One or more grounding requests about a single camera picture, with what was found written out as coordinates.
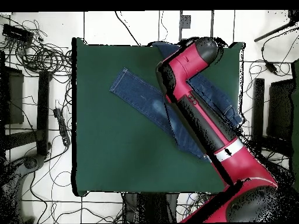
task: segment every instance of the black cable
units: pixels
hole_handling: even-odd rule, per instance
[[[34,133],[34,137],[35,137],[35,141],[37,142],[37,136],[36,136],[36,132],[35,132],[35,130],[33,129],[33,126],[31,125],[31,123],[30,123],[30,121],[29,121],[29,119],[28,119],[28,116],[27,116],[27,114],[20,108],[20,107],[18,107],[17,105],[15,105],[15,104],[13,104],[16,108],[18,108],[19,110],[21,110],[22,111],[22,113],[25,115],[25,117],[27,118],[27,121],[28,121],[28,123],[29,123],[29,125],[30,125],[30,127],[31,127],[31,130],[33,131],[33,133]]]
[[[69,184],[67,184],[67,185],[59,185],[59,184],[57,184],[57,183],[55,182],[55,180],[53,180],[53,178],[52,178],[52,176],[51,176],[50,165],[51,165],[51,161],[50,161],[50,163],[49,163],[49,174],[50,174],[50,178],[51,178],[53,184],[55,184],[55,185],[57,185],[57,186],[59,186],[59,187],[67,187],[67,186],[69,186],[70,184],[72,184],[72,183],[69,183]],[[61,173],[69,173],[69,174],[71,175],[71,173],[70,173],[69,171],[63,171],[63,172],[61,172]]]
[[[288,32],[292,32],[292,31],[295,31],[295,30],[298,30],[298,29],[299,29],[299,27],[295,27],[295,28],[293,28],[293,29],[290,29],[290,30],[284,31],[284,32],[283,32],[283,33],[281,33],[281,34],[278,34],[278,35],[276,35],[276,36],[273,36],[273,37],[269,38],[268,40],[266,40],[266,41],[265,41],[265,43],[263,44],[263,47],[262,47],[262,49],[261,49],[261,51],[262,51],[262,58],[263,58],[263,60],[264,60],[264,61],[267,61],[267,60],[264,58],[264,50],[265,50],[265,44],[266,44],[268,41],[270,41],[271,39],[274,39],[274,38],[276,38],[276,37],[279,37],[279,36],[281,36],[282,34],[285,34],[285,33],[288,33]],[[287,56],[288,56],[288,54],[290,53],[290,51],[291,51],[291,48],[290,48],[290,50],[288,51],[287,55],[284,57],[283,61],[286,59],[286,57],[287,57]]]
[[[121,213],[122,210],[123,209],[120,209],[119,213],[117,213],[115,219],[113,220],[114,223],[117,223],[119,221],[119,219],[124,215],[123,213]]]
[[[27,28],[24,23],[30,22],[35,25],[35,29]],[[48,70],[52,72],[55,76],[63,76],[57,72],[66,72],[66,76],[70,77],[70,71],[67,71],[67,68],[71,69],[71,51],[63,53],[62,47],[58,47],[54,44],[43,44],[43,39],[41,34],[47,36],[45,32],[41,31],[39,28],[39,23],[34,20],[34,22],[25,20],[22,24],[18,23],[15,27],[27,30],[34,33],[33,41],[31,44],[25,44],[20,41],[15,41],[11,38],[6,38],[4,42],[4,47],[6,48],[9,45],[10,52],[12,49],[15,49],[15,56],[19,62],[19,65],[23,66],[25,71],[28,73],[29,77],[35,77],[29,73],[34,72],[38,73],[39,71]],[[27,50],[31,49],[33,54],[28,54]]]
[[[32,191],[32,184],[34,182],[34,179],[35,179],[35,171],[33,172],[33,180],[31,181],[29,190],[30,190],[30,192],[32,193],[33,196],[35,196],[38,200],[42,201],[46,205],[46,208],[44,209],[43,213],[40,215],[39,219],[37,220],[37,224],[39,224],[41,217],[44,215],[44,213],[46,212],[46,210],[48,208],[48,204],[44,200],[39,198],[37,195],[35,195],[35,193]]]
[[[53,203],[52,206],[51,206],[51,215],[48,216],[48,217],[47,217],[43,222],[41,222],[40,224],[43,224],[44,222],[46,222],[51,216],[53,217],[53,213],[55,212],[56,207],[57,207],[57,204],[56,204],[56,203]]]
[[[23,97],[23,98],[19,98],[19,99],[14,99],[13,101],[16,101],[16,100],[21,100],[21,99],[27,99],[27,98],[32,98],[32,101],[33,101],[33,103],[34,103],[34,104],[30,104],[30,103],[23,103],[23,102],[22,102],[22,104],[24,104],[24,105],[31,105],[31,106],[39,106],[39,105],[38,105],[38,104],[36,104],[36,102],[33,100],[33,96],[32,96],[32,95],[30,95],[30,96],[26,96],[26,97]],[[48,108],[48,109],[50,109],[51,111],[53,111],[53,109],[52,109],[52,108],[45,107],[45,106],[42,106],[42,107],[44,107],[44,108]]]
[[[63,174],[63,173],[69,173],[69,174],[71,174],[69,171],[62,171],[62,172],[60,172],[60,173],[58,173],[57,174],[57,176],[55,177],[55,179],[53,180],[53,184],[52,184],[52,189],[51,189],[51,201],[52,201],[52,206],[51,206],[51,215],[50,216],[52,216],[52,219],[53,219],[53,223],[55,222],[55,210],[56,210],[56,207],[55,207],[55,209],[52,211],[52,207],[53,207],[53,188],[54,188],[54,185],[56,184],[56,185],[58,185],[55,181],[56,181],[56,179],[59,177],[59,175],[61,175],[61,174]]]
[[[251,109],[253,109],[253,107],[251,107],[251,108],[247,109],[246,111],[244,111],[243,114],[244,114],[244,113],[247,113],[247,112],[248,112],[249,110],[251,110]]]
[[[28,153],[29,151],[31,151],[32,149],[34,149],[34,148],[36,148],[36,146],[34,146],[33,148],[29,149],[29,150],[23,155],[23,157],[25,157],[25,156],[27,155],[27,153]]]
[[[253,81],[259,76],[260,73],[262,73],[262,72],[264,72],[264,71],[267,70],[267,69],[265,69],[265,70],[263,71],[263,70],[262,70],[262,67],[261,67],[260,65],[252,66],[255,62],[258,62],[258,61],[260,61],[260,60],[258,59],[258,60],[256,60],[256,61],[254,61],[254,62],[251,63],[251,65],[250,65],[250,67],[249,67],[249,74],[250,74],[250,79],[251,79],[251,81],[250,81],[250,83],[248,84],[248,86],[247,86],[247,88],[246,88],[246,91],[244,91],[244,92],[242,93],[242,94],[246,93],[247,96],[248,96],[250,99],[252,99],[252,97],[251,97],[250,95],[248,95],[248,91],[251,89],[252,84],[253,84]],[[254,67],[260,67],[260,71],[257,72],[257,73],[251,73],[251,69],[254,68]],[[252,75],[254,75],[254,74],[257,74],[257,76],[256,76],[254,79],[252,79]]]
[[[269,158],[271,158],[273,155],[275,155],[275,152],[272,151],[268,156],[267,156],[267,160],[269,160]]]
[[[66,212],[66,213],[62,213],[62,214],[60,214],[59,217],[55,220],[54,224],[58,223],[57,221],[58,221],[58,219],[59,219],[61,216],[63,216],[63,215],[74,214],[74,213],[77,213],[77,212],[79,212],[79,211],[82,211],[83,209],[86,210],[86,211],[88,211],[88,212],[91,213],[92,215],[97,216],[98,218],[101,218],[101,219],[102,219],[101,221],[105,221],[105,222],[107,222],[107,223],[114,223],[113,221],[111,222],[111,221],[106,220],[107,218],[112,218],[112,220],[114,220],[112,216],[107,216],[107,217],[104,218],[104,217],[102,217],[102,216],[99,216],[99,215],[93,213],[90,209],[82,208],[82,209],[78,209],[78,210],[73,211],[73,212]]]
[[[166,30],[166,36],[165,36],[165,38],[162,40],[162,41],[165,41],[166,40],[166,38],[167,38],[167,35],[168,35],[168,30],[167,30],[167,28],[164,26],[164,24],[163,24],[163,22],[162,22],[162,19],[163,19],[163,14],[164,14],[164,10],[162,11],[162,16],[161,16],[161,25],[164,27],[164,29]]]
[[[129,34],[131,35],[131,37],[134,39],[134,41],[136,42],[136,44],[138,46],[140,46],[140,44],[137,42],[137,40],[134,38],[134,36],[131,34],[131,31],[128,29],[128,27],[126,26],[126,24],[124,24],[124,22],[119,18],[119,16],[117,15],[116,11],[115,11],[115,15],[118,18],[118,20],[125,26],[125,28],[128,30]]]
[[[55,158],[58,157],[58,156],[63,155],[67,150],[68,150],[68,147],[65,148],[64,151],[63,151],[62,153],[60,153],[59,155],[57,155],[57,156],[55,156],[55,157],[52,157],[51,160],[55,159]],[[34,186],[35,186],[40,180],[42,180],[48,173],[49,173],[49,172],[47,172],[46,174],[44,174],[44,176],[43,176],[42,178],[40,178],[40,179],[39,179],[39,180],[38,180],[32,187],[34,187]],[[29,190],[30,190],[30,189],[28,189],[27,191],[25,191],[25,192],[22,194],[22,196],[24,196]]]
[[[23,131],[31,131],[31,128],[11,128],[11,130],[23,130]],[[59,129],[47,129],[48,131],[59,131]]]
[[[280,159],[269,159],[269,161],[271,161],[271,162],[275,162],[275,161],[277,161],[277,160],[280,160],[280,162],[278,162],[277,164],[279,164],[279,163],[281,163],[281,162],[283,162],[283,160],[288,160],[288,158],[280,158]]]

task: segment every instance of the white floor tile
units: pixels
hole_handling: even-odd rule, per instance
[[[37,223],[39,217],[42,215],[46,208],[46,205],[43,202],[27,202],[22,201],[22,215],[23,218],[26,220],[28,218],[34,217],[34,224]],[[41,218],[39,223],[42,223],[44,220],[47,219],[49,211],[46,211],[44,217]]]
[[[123,202],[120,193],[117,192],[90,192],[83,197],[84,202]]]
[[[157,10],[117,11],[117,15],[142,46],[157,41]],[[114,11],[85,12],[85,40],[88,44],[137,45]]]
[[[191,15],[191,28],[182,30],[182,38],[209,37],[211,31],[210,10],[184,10],[183,15]]]
[[[49,220],[51,224],[80,224],[81,204],[77,203],[57,203],[54,219]]]
[[[160,19],[161,24],[159,40],[173,44],[179,42],[180,12],[178,10],[161,10]]]
[[[261,48],[264,42],[275,35],[256,43],[254,39],[286,24],[288,21],[287,10],[236,10],[235,41],[246,42],[244,60],[261,59]],[[264,50],[265,59],[282,61],[298,34],[297,31],[294,31],[267,42]],[[293,62],[298,59],[298,51],[299,47],[295,44],[293,52],[288,55],[285,61]]]
[[[233,42],[234,11],[215,10],[213,36],[222,38],[228,46]]]
[[[178,197],[178,204],[186,204],[189,193],[180,193]]]

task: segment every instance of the electronic device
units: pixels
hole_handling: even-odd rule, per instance
[[[57,121],[58,121],[59,132],[60,132],[60,135],[62,137],[63,145],[65,147],[69,147],[70,144],[71,144],[71,141],[70,141],[69,136],[68,136],[68,130],[67,130],[67,126],[66,126],[65,121],[64,121],[63,114],[62,114],[61,110],[58,109],[58,108],[55,108],[53,110],[53,113],[54,113],[54,117],[57,118]]]
[[[19,40],[28,45],[31,45],[34,36],[33,33],[27,30],[20,29],[8,24],[4,24],[2,34],[9,39]]]

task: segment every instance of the cable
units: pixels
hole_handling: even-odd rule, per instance
[[[56,156],[52,157],[51,159],[45,160],[44,162],[45,162],[45,163],[46,163],[46,162],[49,162],[49,161],[51,161],[51,160],[53,160],[53,159],[59,157],[60,155],[63,155],[66,151],[68,151],[68,148],[69,148],[69,147],[65,148],[64,151],[63,151],[61,154],[56,155]]]
[[[198,192],[197,193],[198,197],[193,201],[193,203],[191,205],[188,206],[183,206],[180,205],[182,207],[185,208],[184,213],[181,214],[177,211],[177,213],[179,215],[182,216],[182,219],[187,218],[189,215],[191,215],[194,211],[198,210],[206,201],[208,201],[212,196],[214,196],[215,194],[208,194],[208,193],[204,193],[204,192]]]
[[[273,155],[275,155],[275,152],[272,151],[268,156],[267,156],[267,160],[269,160],[269,158],[271,158]]]
[[[130,30],[128,29],[128,27],[126,26],[126,24],[124,24],[124,22],[119,18],[119,16],[117,15],[116,11],[115,11],[115,15],[118,18],[118,20],[125,26],[125,28],[128,30],[129,34],[131,35],[131,37],[134,39],[134,41],[136,42],[136,44],[138,46],[140,46],[140,44],[137,42],[137,40],[134,38],[134,36],[131,34]]]
[[[35,195],[35,193],[32,191],[32,184],[34,182],[34,179],[35,179],[35,171],[33,172],[33,180],[31,181],[29,190],[31,191],[31,193],[32,193],[33,196],[35,196],[38,200],[42,201],[46,205],[46,208],[44,209],[43,213],[40,215],[39,219],[37,220],[37,224],[39,224],[41,217],[44,215],[44,213],[46,212],[46,210],[48,208],[48,204],[44,200],[42,200],[41,198],[39,198],[37,195]]]
[[[33,101],[34,104],[23,103],[23,102],[22,102],[22,104],[24,104],[24,105],[31,105],[31,106],[39,106],[39,105],[36,104],[35,101],[33,100],[33,96],[32,96],[32,95],[30,95],[30,96],[26,96],[26,97],[23,97],[23,98],[19,98],[19,99],[14,99],[13,101],[16,101],[16,100],[22,100],[22,99],[27,99],[27,98],[32,98],[32,101]],[[53,109],[51,109],[51,108],[49,108],[49,107],[46,107],[46,106],[41,106],[41,107],[48,108],[48,109],[50,109],[51,111],[53,111]]]
[[[119,219],[123,216],[123,213],[121,213],[120,215],[119,215],[119,213],[117,213],[115,219],[113,220],[115,223],[117,223],[117,222],[119,221]]]
[[[28,121],[28,123],[29,123],[29,125],[30,125],[30,127],[31,127],[31,130],[33,131],[33,133],[34,133],[34,137],[35,137],[35,141],[37,142],[37,136],[36,136],[36,132],[35,132],[35,130],[33,129],[33,126],[31,125],[31,123],[30,123],[30,121],[29,121],[29,119],[28,119],[28,116],[27,116],[27,114],[20,108],[20,107],[18,107],[17,105],[15,105],[15,104],[13,104],[16,108],[18,108],[19,110],[21,110],[22,111],[22,113],[25,115],[25,117],[27,118],[27,121]]]
[[[32,149],[34,149],[34,148],[36,148],[36,146],[34,146],[33,148],[29,149],[29,150],[24,154],[23,157],[25,157],[25,156],[27,155],[27,153],[28,153],[29,151],[31,151]]]
[[[55,159],[55,158],[58,157],[58,156],[63,155],[67,150],[68,150],[68,147],[65,148],[64,151],[63,151],[62,153],[60,153],[59,155],[57,155],[57,156],[55,156],[55,157],[52,157],[51,160]],[[42,180],[48,173],[49,173],[49,171],[48,171],[46,174],[44,174],[44,176],[43,176],[42,178],[40,178],[40,179],[39,179],[39,180],[38,180],[32,187],[34,187],[34,186],[35,186],[40,180]],[[25,191],[25,192],[22,194],[22,196],[24,196],[29,190],[30,190],[30,189],[28,189],[27,191]]]
[[[55,184],[55,185],[57,185],[57,186],[59,186],[59,187],[66,187],[66,186],[69,186],[71,183],[69,183],[68,185],[59,185],[59,184],[57,184],[57,183],[55,182],[55,180],[53,180],[52,175],[51,175],[51,169],[50,169],[50,166],[51,166],[51,155],[50,155],[50,160],[49,160],[49,161],[50,161],[50,162],[49,162],[49,175],[50,175],[50,178],[51,178],[53,184]]]
[[[276,37],[281,36],[282,34],[286,34],[286,33],[289,33],[289,32],[292,32],[292,31],[295,31],[295,30],[298,30],[298,29],[299,29],[299,27],[295,27],[295,28],[293,28],[293,29],[284,31],[284,32],[281,33],[281,34],[278,34],[278,35],[276,35],[276,36],[273,36],[273,37],[269,38],[269,39],[266,40],[266,41],[264,42],[264,44],[263,44],[263,47],[262,47],[262,49],[261,49],[261,52],[262,52],[262,58],[263,58],[264,62],[266,63],[266,66],[267,66],[267,68],[269,69],[269,71],[272,72],[272,73],[274,73],[274,74],[277,75],[277,76],[290,75],[290,74],[288,74],[288,73],[290,72],[290,65],[288,64],[288,72],[287,72],[287,73],[284,73],[284,72],[281,70],[281,65],[282,65],[282,63],[284,62],[284,60],[287,58],[287,56],[288,56],[288,54],[290,53],[290,51],[291,51],[291,49],[292,49],[292,47],[293,47],[293,45],[294,45],[296,39],[299,38],[299,35],[295,38],[295,40],[294,40],[294,42],[292,43],[292,45],[291,45],[289,51],[287,52],[287,55],[284,57],[284,59],[282,60],[282,62],[281,62],[280,65],[279,65],[279,71],[278,71],[278,73],[279,73],[279,72],[282,72],[283,75],[278,75],[278,74],[277,74],[277,68],[275,67],[275,65],[274,65],[273,63],[271,63],[271,62],[268,62],[268,61],[264,58],[265,44],[266,44],[268,41],[270,41],[271,39],[274,39],[274,38],[276,38]]]
[[[112,218],[112,219],[113,219],[112,216],[107,216],[107,217],[104,218],[104,217],[102,217],[102,216],[99,216],[99,215],[93,213],[90,209],[82,208],[82,209],[78,209],[78,210],[73,211],[73,212],[66,212],[66,213],[62,213],[62,214],[60,214],[59,217],[55,220],[54,224],[58,223],[57,221],[58,221],[58,219],[59,219],[61,216],[63,216],[63,215],[74,214],[74,213],[77,213],[77,212],[79,212],[79,211],[81,211],[81,210],[83,210],[83,209],[86,210],[86,211],[88,211],[88,212],[91,213],[92,215],[97,216],[98,218],[101,218],[101,219],[102,219],[101,221],[105,221],[105,222],[107,222],[107,223],[114,223],[114,222],[111,222],[111,221],[106,220],[107,218]]]
[[[24,25],[25,22],[32,23],[35,26],[35,29],[30,29]],[[15,27],[21,28],[23,30],[27,30],[34,34],[33,40],[31,44],[23,43],[12,38],[5,38],[3,47],[0,49],[6,49],[9,47],[9,52],[11,53],[13,49],[15,49],[15,56],[19,62],[19,65],[23,66],[25,71],[28,73],[29,77],[37,77],[33,76],[29,73],[34,72],[38,73],[40,71],[50,71],[53,76],[63,76],[59,74],[59,72],[65,72],[66,76],[69,78],[65,82],[60,82],[58,79],[53,77],[56,81],[60,83],[67,83],[70,81],[71,72],[67,69],[71,69],[71,51],[67,51],[65,54],[62,51],[62,48],[67,47],[58,47],[54,44],[43,44],[43,38],[41,34],[47,37],[45,32],[41,31],[39,28],[39,23],[34,20],[29,21],[25,20],[22,24],[17,23]],[[33,54],[29,54],[27,50],[30,49]]]
[[[44,220],[44,221],[41,222],[40,224],[43,224],[44,222],[46,222],[51,216],[53,217],[53,213],[54,213],[54,211],[56,210],[56,207],[57,207],[57,204],[56,204],[56,203],[53,203],[52,206],[51,206],[51,215],[48,216],[48,218],[46,218],[46,220]]]
[[[69,171],[62,171],[62,172],[60,172],[60,173],[58,173],[57,174],[57,176],[55,177],[55,179],[53,180],[53,184],[52,184],[52,189],[51,189],[51,201],[52,201],[52,206],[51,206],[51,208],[53,207],[53,187],[54,187],[54,185],[58,185],[58,184],[56,184],[56,179],[59,177],[59,175],[61,175],[61,174],[63,174],[63,173],[69,173],[69,174],[71,174]],[[53,218],[53,224],[54,224],[54,222],[55,222],[55,210],[56,210],[56,207],[55,207],[55,209],[52,211],[51,210],[51,216],[52,216],[52,218]]]
[[[250,95],[248,95],[248,90],[251,89],[252,84],[253,84],[253,81],[259,76],[260,73],[262,73],[262,72],[264,72],[264,71],[267,70],[267,69],[265,69],[265,70],[263,71],[263,70],[262,70],[262,66],[260,66],[260,65],[252,66],[255,62],[258,62],[258,61],[260,61],[260,59],[258,59],[258,60],[256,60],[256,61],[254,61],[254,62],[251,63],[251,65],[250,65],[250,67],[249,67],[249,74],[250,74],[250,79],[251,79],[251,81],[250,81],[250,83],[248,84],[248,86],[247,86],[247,88],[246,88],[246,91],[244,91],[244,92],[242,93],[242,94],[246,93],[247,96],[248,96],[250,99],[252,99],[252,97],[251,97]],[[260,67],[260,71],[257,72],[257,73],[251,73],[251,69],[254,68],[254,67]]]
[[[249,108],[248,110],[244,111],[243,114],[244,114],[244,113],[247,113],[247,112],[248,112],[249,110],[251,110],[251,109],[253,109],[253,107],[251,107],[251,108]]]
[[[165,41],[166,40],[166,38],[167,38],[167,35],[168,35],[168,30],[167,30],[167,28],[163,25],[163,22],[162,22],[162,19],[163,19],[163,14],[164,14],[164,10],[162,11],[162,17],[161,17],[161,25],[164,27],[164,29],[166,30],[166,36],[165,36],[165,38],[162,40],[162,41]]]
[[[11,130],[23,130],[23,131],[28,131],[28,130],[32,130],[31,128],[11,128]],[[59,129],[47,129],[48,131],[59,131]]]

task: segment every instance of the table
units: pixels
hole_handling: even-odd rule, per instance
[[[162,55],[158,48],[85,45],[79,38],[76,41],[77,154],[73,159],[73,191],[222,191],[223,183],[209,162],[179,151],[171,136],[109,92],[124,67],[159,88],[155,67]],[[235,43],[225,48],[221,60],[203,72],[227,93],[236,109],[242,47],[243,43]]]

